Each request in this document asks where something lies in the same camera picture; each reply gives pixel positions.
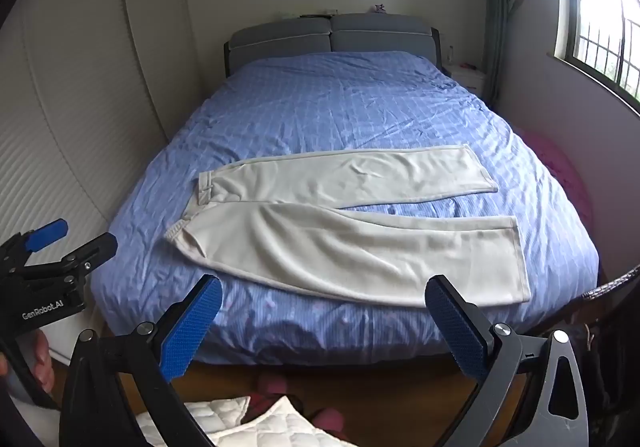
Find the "person's left hand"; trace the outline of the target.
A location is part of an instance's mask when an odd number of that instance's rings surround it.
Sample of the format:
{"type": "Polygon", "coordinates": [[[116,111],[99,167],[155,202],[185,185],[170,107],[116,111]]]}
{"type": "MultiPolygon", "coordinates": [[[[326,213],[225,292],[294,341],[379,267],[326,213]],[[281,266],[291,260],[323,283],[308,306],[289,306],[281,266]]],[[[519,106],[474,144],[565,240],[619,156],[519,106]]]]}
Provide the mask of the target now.
{"type": "Polygon", "coordinates": [[[40,329],[32,330],[20,335],[16,343],[43,392],[51,394],[55,374],[46,335],[40,329]]]}

